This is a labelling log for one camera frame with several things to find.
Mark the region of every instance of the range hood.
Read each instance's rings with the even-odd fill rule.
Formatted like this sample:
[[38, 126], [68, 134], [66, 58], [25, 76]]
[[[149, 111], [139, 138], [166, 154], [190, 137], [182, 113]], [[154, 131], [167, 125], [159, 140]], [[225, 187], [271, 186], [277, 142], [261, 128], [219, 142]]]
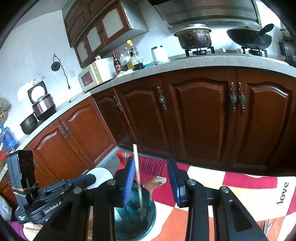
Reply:
[[148, 0], [169, 28], [192, 23], [262, 29], [255, 0]]

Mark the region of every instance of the microwave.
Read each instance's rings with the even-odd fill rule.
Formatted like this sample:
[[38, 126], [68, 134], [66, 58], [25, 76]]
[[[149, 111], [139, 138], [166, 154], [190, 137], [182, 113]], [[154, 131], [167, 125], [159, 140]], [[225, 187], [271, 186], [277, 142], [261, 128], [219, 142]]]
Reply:
[[96, 60], [87, 66], [78, 75], [80, 84], [86, 92], [108, 80], [115, 78], [117, 75], [113, 57]]

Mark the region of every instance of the kitchen cabinet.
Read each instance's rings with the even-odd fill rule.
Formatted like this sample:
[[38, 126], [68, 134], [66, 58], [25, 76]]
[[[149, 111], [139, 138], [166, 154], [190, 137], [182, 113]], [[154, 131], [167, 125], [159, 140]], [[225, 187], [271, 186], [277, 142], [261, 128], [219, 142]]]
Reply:
[[80, 66], [86, 66], [90, 59], [106, 46], [102, 33], [99, 23], [95, 21], [78, 40], [74, 49]]
[[18, 207], [17, 200], [10, 186], [10, 178], [8, 172], [4, 175], [0, 182], [0, 195], [7, 201], [7, 203], [13, 210]]
[[44, 170], [40, 165], [39, 162], [40, 158], [36, 155], [36, 153], [33, 151], [33, 161], [34, 161], [34, 175], [35, 179], [38, 182], [38, 187], [44, 187], [51, 183], [57, 182], [58, 178], [49, 170]]
[[100, 15], [99, 23], [106, 44], [130, 29], [120, 1], [113, 3]]
[[288, 162], [282, 157], [295, 132], [295, 79], [237, 68], [237, 83], [237, 122], [229, 168], [272, 171], [282, 161]]
[[133, 143], [138, 144], [138, 142], [115, 90], [109, 88], [98, 92], [94, 95], [94, 99], [117, 144], [133, 149]]
[[143, 152], [173, 156], [173, 132], [160, 80], [145, 77], [116, 86], [124, 113]]
[[176, 152], [191, 164], [224, 167], [237, 117], [230, 88], [235, 68], [195, 68], [159, 76], [174, 130]]
[[86, 11], [90, 18], [94, 17], [110, 0], [87, 0]]
[[87, 41], [89, 43], [90, 51], [92, 53], [98, 52], [101, 50], [105, 45], [104, 39], [102, 37], [102, 30], [97, 22], [94, 22], [89, 30], [87, 31]]
[[90, 21], [90, 16], [84, 4], [84, 0], [76, 0], [64, 19], [66, 33], [71, 47], [83, 28]]
[[99, 109], [92, 97], [85, 99], [59, 117], [71, 142], [86, 159], [86, 167], [95, 167], [115, 146]]
[[96, 54], [106, 55], [128, 39], [148, 31], [139, 7], [130, 1], [87, 0], [84, 12], [90, 20], [73, 44], [82, 68], [93, 63]]
[[53, 179], [72, 179], [81, 175], [91, 165], [69, 138], [58, 119], [39, 133], [28, 145], [33, 157]]
[[87, 36], [83, 35], [78, 44], [74, 47], [80, 65], [83, 65], [91, 55], [90, 47], [87, 42]]

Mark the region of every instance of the bowl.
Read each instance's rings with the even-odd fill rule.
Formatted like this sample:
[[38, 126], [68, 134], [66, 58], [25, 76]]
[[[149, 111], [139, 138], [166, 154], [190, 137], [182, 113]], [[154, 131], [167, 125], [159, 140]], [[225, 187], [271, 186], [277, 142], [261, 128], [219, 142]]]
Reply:
[[37, 123], [38, 121], [34, 113], [32, 113], [20, 124], [20, 126], [26, 135], [30, 135], [37, 128]]

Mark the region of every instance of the countertop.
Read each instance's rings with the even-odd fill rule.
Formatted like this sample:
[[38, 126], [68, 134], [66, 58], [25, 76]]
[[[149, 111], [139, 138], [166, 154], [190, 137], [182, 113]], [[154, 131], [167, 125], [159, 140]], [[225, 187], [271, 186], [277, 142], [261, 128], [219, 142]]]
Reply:
[[[188, 69], [195, 67], [208, 67], [208, 66], [237, 66], [237, 67], [251, 67], [271, 70], [286, 75], [290, 75], [296, 78], [296, 68], [288, 65], [284, 61], [265, 58], [260, 56], [246, 55], [246, 54], [218, 54], [218, 55], [204, 55], [204, 56], [192, 56], [189, 58], [182, 58], [171, 60], [167, 63], [149, 67], [147, 69], [138, 70], [121, 77], [117, 77], [112, 81], [106, 82], [85, 94], [78, 95], [71, 103], [65, 102], [61, 106], [57, 107], [57, 112], [38, 126], [29, 136], [27, 136], [24, 141], [20, 144], [17, 150], [22, 150], [26, 147], [35, 136], [37, 136], [43, 129], [45, 129], [51, 122], [56, 120], [60, 115], [65, 113], [67, 110], [78, 104], [79, 102], [85, 100], [91, 95], [103, 91], [105, 89], [114, 87], [116, 85], [139, 79], [145, 76], [158, 74], [162, 72], [168, 72], [178, 69]], [[0, 172], [0, 181], [2, 180], [4, 174], [6, 173], [5, 168]]]

